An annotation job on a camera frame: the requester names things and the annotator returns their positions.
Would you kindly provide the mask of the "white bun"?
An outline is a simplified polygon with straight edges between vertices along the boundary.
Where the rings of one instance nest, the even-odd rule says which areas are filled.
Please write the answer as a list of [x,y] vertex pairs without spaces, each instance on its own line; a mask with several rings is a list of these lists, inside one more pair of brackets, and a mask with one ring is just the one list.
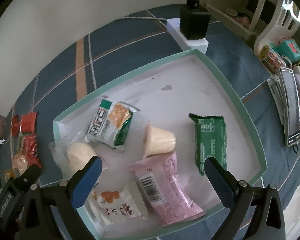
[[49,143],[49,149],[56,165],[61,169],[64,179],[69,180],[75,172],[83,169],[93,156],[102,160],[102,170],[106,170],[106,161],[86,142],[74,141],[69,144]]

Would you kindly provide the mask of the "red flower snack bag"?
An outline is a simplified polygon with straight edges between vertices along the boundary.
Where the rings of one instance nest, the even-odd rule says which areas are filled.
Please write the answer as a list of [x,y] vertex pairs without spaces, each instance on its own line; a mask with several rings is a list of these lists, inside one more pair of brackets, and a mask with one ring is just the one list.
[[37,165],[39,168],[42,167],[38,157],[37,145],[36,134],[30,134],[24,137],[22,154],[25,156],[28,167],[31,165]]

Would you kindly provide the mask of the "pudding jelly cup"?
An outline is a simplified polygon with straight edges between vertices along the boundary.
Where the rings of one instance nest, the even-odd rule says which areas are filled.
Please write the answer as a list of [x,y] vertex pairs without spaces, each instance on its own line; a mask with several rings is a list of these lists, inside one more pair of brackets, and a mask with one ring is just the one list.
[[143,137],[143,159],[175,151],[175,134],[147,123]]

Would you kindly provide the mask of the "orange cake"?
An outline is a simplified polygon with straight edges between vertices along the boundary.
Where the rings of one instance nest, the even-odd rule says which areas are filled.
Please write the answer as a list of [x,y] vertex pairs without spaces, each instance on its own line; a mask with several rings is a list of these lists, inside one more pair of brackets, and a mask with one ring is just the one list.
[[14,173],[14,170],[11,168],[11,169],[8,169],[4,172],[4,180],[5,182],[8,182],[8,180],[12,178],[14,179],[15,178],[15,173]]

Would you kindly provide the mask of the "green cow rice cracker pack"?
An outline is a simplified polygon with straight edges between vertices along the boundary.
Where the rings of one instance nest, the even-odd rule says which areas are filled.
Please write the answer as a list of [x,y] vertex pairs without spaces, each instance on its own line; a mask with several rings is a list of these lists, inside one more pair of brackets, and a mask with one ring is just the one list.
[[25,134],[19,132],[17,136],[17,152],[20,152],[23,148]]

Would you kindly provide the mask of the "pink barcode snack bag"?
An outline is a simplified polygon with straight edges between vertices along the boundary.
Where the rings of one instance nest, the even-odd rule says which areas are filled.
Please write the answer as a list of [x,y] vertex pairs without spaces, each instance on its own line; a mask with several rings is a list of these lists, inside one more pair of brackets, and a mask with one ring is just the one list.
[[185,222],[206,212],[185,192],[177,173],[177,153],[155,155],[129,167],[153,210],[164,224]]

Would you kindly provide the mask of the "white green cracker pack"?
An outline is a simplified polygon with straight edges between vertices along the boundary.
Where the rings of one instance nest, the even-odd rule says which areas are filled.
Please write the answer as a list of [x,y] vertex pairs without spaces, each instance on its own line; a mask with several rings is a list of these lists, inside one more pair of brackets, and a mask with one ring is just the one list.
[[139,111],[122,101],[101,100],[88,126],[85,140],[99,142],[114,150],[121,148],[126,141],[133,115]]

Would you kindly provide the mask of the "small dark red snack packet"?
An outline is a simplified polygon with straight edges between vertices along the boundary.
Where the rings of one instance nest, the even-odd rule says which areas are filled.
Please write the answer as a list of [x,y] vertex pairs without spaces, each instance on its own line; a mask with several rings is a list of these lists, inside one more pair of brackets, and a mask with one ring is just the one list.
[[19,129],[20,129],[19,115],[14,115],[11,118],[11,134],[14,137],[17,137],[19,133]]

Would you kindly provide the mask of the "smartphone on stand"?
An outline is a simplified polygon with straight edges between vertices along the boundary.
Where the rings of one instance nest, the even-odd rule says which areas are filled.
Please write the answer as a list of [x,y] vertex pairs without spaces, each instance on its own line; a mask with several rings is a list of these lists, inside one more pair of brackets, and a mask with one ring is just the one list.
[[280,67],[267,79],[267,84],[284,127],[285,145],[294,146],[300,141],[300,101],[294,73],[290,68]]

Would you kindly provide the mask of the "patterned tape roll stack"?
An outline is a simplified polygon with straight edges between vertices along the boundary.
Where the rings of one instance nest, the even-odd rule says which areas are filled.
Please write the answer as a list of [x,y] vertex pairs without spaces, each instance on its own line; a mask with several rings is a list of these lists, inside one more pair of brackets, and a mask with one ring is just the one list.
[[286,63],[283,58],[267,44],[259,51],[258,57],[260,61],[274,74],[280,67],[286,67]]

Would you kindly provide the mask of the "pink orange bread package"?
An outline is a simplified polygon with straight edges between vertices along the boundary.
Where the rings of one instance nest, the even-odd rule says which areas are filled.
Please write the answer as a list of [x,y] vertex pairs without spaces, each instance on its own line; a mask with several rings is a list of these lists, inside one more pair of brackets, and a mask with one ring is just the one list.
[[18,152],[12,161],[13,170],[17,170],[22,175],[28,168],[27,158],[24,154]]

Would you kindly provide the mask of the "dark green biscuit pack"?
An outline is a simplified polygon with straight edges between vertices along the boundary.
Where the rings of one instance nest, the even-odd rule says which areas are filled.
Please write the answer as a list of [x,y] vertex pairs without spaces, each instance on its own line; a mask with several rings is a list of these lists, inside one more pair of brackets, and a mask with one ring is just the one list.
[[207,158],[214,157],[227,169],[226,124],[223,116],[200,116],[193,113],[189,118],[194,122],[195,163],[201,176],[205,174],[204,163]]

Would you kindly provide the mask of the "black power adapter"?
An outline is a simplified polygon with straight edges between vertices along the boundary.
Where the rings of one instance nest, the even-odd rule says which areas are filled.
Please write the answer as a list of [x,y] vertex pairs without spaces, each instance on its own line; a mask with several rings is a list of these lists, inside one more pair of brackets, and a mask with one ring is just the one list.
[[187,0],[180,6],[180,19],[186,20],[196,33],[206,35],[210,18],[210,12],[199,4],[199,0]]

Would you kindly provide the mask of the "mint green white tray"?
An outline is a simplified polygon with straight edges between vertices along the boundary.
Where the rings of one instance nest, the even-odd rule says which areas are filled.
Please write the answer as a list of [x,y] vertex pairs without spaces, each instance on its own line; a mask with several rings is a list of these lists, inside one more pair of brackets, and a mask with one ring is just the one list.
[[255,184],[267,169],[260,137],[241,99],[213,62],[188,50],[133,70],[79,100],[53,121],[55,143],[69,143],[91,123],[100,102],[122,101],[138,109],[124,146],[118,150],[95,143],[107,169],[98,185],[120,190],[133,180],[128,168],[143,157],[147,125],[175,134],[178,174],[188,196],[211,217],[223,206],[212,185],[195,165],[193,113],[222,116],[226,124],[227,169],[236,179]]

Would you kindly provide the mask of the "white orange Chinese snack bag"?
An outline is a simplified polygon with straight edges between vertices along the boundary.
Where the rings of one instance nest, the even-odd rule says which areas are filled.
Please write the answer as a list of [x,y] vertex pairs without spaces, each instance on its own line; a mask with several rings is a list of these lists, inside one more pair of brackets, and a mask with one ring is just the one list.
[[101,226],[127,222],[134,218],[148,218],[148,210],[135,181],[120,191],[92,191],[87,199]]

